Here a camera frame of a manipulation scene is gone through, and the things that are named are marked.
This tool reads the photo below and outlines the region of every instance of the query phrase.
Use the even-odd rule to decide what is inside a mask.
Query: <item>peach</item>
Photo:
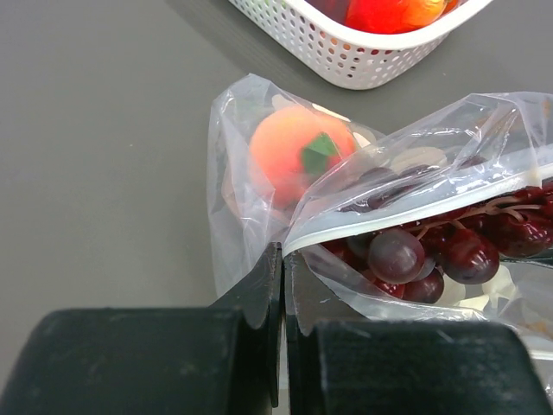
[[[325,171],[355,151],[353,134],[339,119],[294,105],[264,119],[250,141],[252,181],[276,208],[296,204]],[[272,188],[264,188],[264,179]]]

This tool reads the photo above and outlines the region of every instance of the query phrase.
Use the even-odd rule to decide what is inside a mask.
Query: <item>orange fruit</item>
[[[440,17],[446,0],[410,0],[404,13],[404,23],[414,29],[423,28]]]
[[[443,14],[449,13],[451,10],[453,10],[457,5],[459,4],[459,0],[448,0],[446,2],[446,8],[443,11]]]
[[[306,169],[305,150],[318,144],[325,144],[327,149],[331,146],[328,152],[323,151],[324,154],[312,153],[315,161],[324,163],[324,170],[355,151],[352,133],[335,117],[298,105],[283,108],[264,119],[250,141],[250,153],[255,162],[250,173],[258,193],[272,196],[277,208],[297,203],[311,183],[324,173],[319,169],[313,174]],[[266,181],[260,177],[260,169]]]

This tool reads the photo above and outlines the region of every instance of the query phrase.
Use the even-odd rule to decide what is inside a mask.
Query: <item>bunch of grapes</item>
[[[378,208],[386,199],[357,206]],[[444,274],[461,284],[483,284],[497,273],[501,256],[527,258],[553,246],[553,182],[323,245],[382,291],[436,303]]]

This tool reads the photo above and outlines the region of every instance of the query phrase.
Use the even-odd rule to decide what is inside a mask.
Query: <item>grape stem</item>
[[[521,200],[518,197],[514,197],[514,196],[499,197],[497,199],[494,199],[493,201],[489,201],[483,207],[477,207],[475,209],[469,210],[465,214],[462,214],[461,216],[459,216],[457,219],[439,220],[437,222],[425,223],[424,225],[419,225],[417,227],[411,227],[409,229],[406,229],[406,231],[407,232],[421,231],[416,236],[417,239],[421,239],[426,234],[426,232],[428,232],[428,230],[431,229],[432,227],[440,227],[441,225],[446,225],[448,223],[452,224],[458,229],[466,229],[461,223],[461,220],[465,218],[469,218],[471,216],[476,216],[477,214],[487,214],[490,216],[494,216],[496,214],[509,214],[519,222],[522,222],[524,221],[524,216],[518,212],[519,210],[539,210],[542,208],[541,205],[514,205],[509,207],[499,206],[499,205],[507,205],[509,203],[520,203],[520,202]]]

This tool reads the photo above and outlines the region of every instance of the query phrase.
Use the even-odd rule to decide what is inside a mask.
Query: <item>red fruit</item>
[[[366,259],[358,257],[350,249],[344,252],[344,256],[341,259],[359,273],[368,268]]]
[[[361,235],[350,236],[346,238],[347,246],[359,258],[366,261],[369,255],[369,245],[377,237],[378,232],[362,233]]]
[[[499,252],[471,229],[457,229],[443,245],[438,260],[443,271],[461,284],[483,284],[499,269]]]
[[[445,0],[352,0],[346,26],[390,35],[431,24],[445,8]]]
[[[415,277],[413,281],[420,281],[421,279],[425,279],[430,273],[435,269],[435,261],[432,257],[426,257],[424,260],[424,265],[421,271],[418,273],[418,275]]]
[[[487,214],[476,214],[475,216],[461,219],[461,223],[464,227],[472,229],[476,233],[484,234],[484,228],[488,220],[489,216]]]
[[[346,238],[328,240],[327,242],[323,242],[321,245],[340,259],[344,258],[344,255],[348,250]]]
[[[446,241],[453,235],[454,228],[450,225],[431,227],[421,238],[424,250],[432,255],[439,255]]]
[[[374,275],[374,272],[372,272],[370,268],[367,268],[366,270],[361,272],[361,275],[372,283],[374,283],[378,279],[377,276]]]
[[[410,233],[394,228],[372,240],[367,263],[383,281],[405,284],[419,274],[424,260],[421,243]]]
[[[426,278],[407,283],[403,300],[434,304],[442,296],[443,289],[443,276],[437,269],[434,269]]]
[[[510,214],[498,214],[487,223],[488,238],[499,252],[511,258],[527,258],[553,246],[553,224],[532,212],[519,211],[518,221]]]
[[[543,201],[544,191],[542,188],[537,188],[535,186],[527,186],[517,190],[514,194],[514,197],[520,199],[520,203],[530,204],[530,203],[540,203]]]
[[[390,284],[382,281],[381,279],[376,279],[373,284],[375,284],[383,292],[390,294],[392,297],[402,299],[405,292],[405,284]]]

